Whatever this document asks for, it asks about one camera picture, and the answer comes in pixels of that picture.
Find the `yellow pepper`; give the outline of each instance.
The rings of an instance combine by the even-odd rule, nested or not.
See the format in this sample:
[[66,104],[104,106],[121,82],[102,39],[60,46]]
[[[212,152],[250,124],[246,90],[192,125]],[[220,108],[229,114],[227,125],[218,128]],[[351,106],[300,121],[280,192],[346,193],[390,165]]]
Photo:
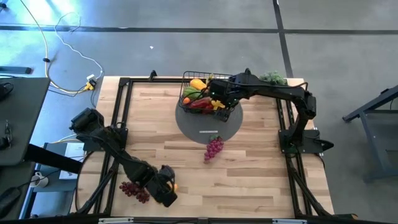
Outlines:
[[220,102],[220,100],[217,100],[217,101],[212,100],[212,101],[211,101],[211,105],[213,105],[213,110],[217,110],[219,107],[220,107],[220,108],[225,108],[225,105],[222,104],[222,103]]

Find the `round gray platform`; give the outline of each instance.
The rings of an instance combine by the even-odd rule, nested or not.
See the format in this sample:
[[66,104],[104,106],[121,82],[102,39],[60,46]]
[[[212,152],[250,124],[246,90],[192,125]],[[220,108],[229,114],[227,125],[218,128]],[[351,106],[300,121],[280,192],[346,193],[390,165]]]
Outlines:
[[186,137],[201,144],[208,144],[211,135],[217,134],[224,141],[234,136],[242,125],[243,110],[239,103],[235,106],[227,122],[222,122],[210,114],[186,113],[177,102],[175,120]]

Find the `grape bunch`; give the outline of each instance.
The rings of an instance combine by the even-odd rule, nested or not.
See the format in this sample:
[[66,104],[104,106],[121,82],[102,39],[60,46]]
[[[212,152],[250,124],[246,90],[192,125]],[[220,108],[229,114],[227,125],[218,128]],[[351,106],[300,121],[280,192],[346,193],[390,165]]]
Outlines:
[[119,186],[119,189],[121,189],[128,197],[136,196],[136,199],[138,199],[139,202],[141,203],[146,203],[149,201],[149,194],[142,188],[139,188],[139,186],[135,183],[132,182],[122,182],[122,185]]
[[205,152],[205,162],[214,158],[217,153],[223,150],[223,139],[220,136],[210,136],[210,143],[206,147],[207,151]]

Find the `orange object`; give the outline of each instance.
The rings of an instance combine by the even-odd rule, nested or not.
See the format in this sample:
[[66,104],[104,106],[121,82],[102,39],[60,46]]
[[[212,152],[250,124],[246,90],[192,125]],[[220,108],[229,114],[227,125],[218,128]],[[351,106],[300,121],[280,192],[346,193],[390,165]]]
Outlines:
[[177,189],[178,189],[178,185],[174,184],[174,192],[176,192]]
[[191,102],[191,100],[188,97],[185,97],[182,104],[188,104],[189,102]]

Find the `concrete floor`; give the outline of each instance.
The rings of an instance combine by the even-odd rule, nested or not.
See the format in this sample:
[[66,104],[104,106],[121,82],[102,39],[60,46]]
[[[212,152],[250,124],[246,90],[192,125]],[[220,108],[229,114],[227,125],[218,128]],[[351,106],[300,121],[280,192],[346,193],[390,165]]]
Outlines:
[[[272,0],[26,0],[41,24],[54,25],[70,11],[83,26],[276,29]],[[393,0],[279,0],[285,29],[398,29]],[[0,26],[34,24],[16,0],[0,12]],[[76,18],[63,25],[74,26]],[[285,73],[278,34],[61,32],[65,41],[95,58],[105,75],[181,75],[186,70]],[[54,32],[45,32],[52,59],[50,76],[65,88],[78,89],[98,67],[63,46]],[[335,143],[325,153],[326,176],[336,213],[356,213],[360,219],[398,220],[398,179],[365,184],[372,158],[359,120],[345,124],[341,117],[397,84],[396,35],[286,35],[294,77],[309,82],[317,97],[315,124],[323,139]],[[0,65],[34,69],[44,76],[44,45],[39,32],[0,30]],[[69,98],[49,92],[32,143],[56,141],[71,134],[70,120],[90,107],[90,93]],[[52,127],[44,132],[45,127]],[[60,203],[69,203],[70,197]],[[67,209],[48,210],[49,196],[38,196],[34,213],[58,215]]]

